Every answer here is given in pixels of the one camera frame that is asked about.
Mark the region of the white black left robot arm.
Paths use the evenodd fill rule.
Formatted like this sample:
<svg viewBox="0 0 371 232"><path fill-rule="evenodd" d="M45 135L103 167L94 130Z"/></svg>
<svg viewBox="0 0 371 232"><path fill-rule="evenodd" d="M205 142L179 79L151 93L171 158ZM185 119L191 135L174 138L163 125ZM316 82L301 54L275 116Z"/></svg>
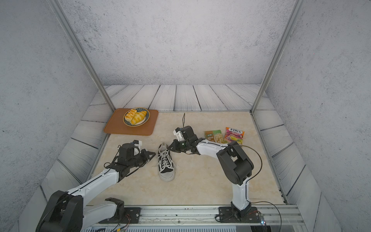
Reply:
<svg viewBox="0 0 371 232"><path fill-rule="evenodd" d="M134 140L122 144L105 169L97 176L68 191L53 193L36 227L38 232L81 232L99 222L119 225L131 218L125 203L116 198L89 206L95 197L109 187L144 167L156 153L141 149L142 142Z"/></svg>

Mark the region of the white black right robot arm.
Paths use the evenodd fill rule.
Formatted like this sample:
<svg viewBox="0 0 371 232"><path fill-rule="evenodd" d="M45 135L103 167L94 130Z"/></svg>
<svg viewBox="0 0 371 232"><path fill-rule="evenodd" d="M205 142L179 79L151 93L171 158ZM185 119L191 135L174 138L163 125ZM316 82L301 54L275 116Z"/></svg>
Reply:
<svg viewBox="0 0 371 232"><path fill-rule="evenodd" d="M244 211L251 207L248 197L248 182L254 164L237 142L220 144L198 138L190 126L176 128L176 139L169 146L175 153L190 153L218 159L227 179L232 183L232 207Z"/></svg>

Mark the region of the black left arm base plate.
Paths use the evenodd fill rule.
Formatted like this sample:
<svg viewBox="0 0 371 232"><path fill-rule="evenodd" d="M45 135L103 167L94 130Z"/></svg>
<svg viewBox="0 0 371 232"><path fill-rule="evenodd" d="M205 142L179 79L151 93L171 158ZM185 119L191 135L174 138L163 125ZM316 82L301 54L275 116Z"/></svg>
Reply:
<svg viewBox="0 0 371 232"><path fill-rule="evenodd" d="M113 217L102 220L99 224L138 224L140 214L140 207L124 207L117 209Z"/></svg>

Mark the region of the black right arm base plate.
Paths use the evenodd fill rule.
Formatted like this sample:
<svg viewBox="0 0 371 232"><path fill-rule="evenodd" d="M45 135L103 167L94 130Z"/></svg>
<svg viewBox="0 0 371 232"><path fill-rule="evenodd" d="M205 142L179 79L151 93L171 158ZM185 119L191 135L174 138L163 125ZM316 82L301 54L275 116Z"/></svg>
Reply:
<svg viewBox="0 0 371 232"><path fill-rule="evenodd" d="M256 207L248 207L242 211L234 207L219 207L215 221L220 223L261 223L263 220Z"/></svg>

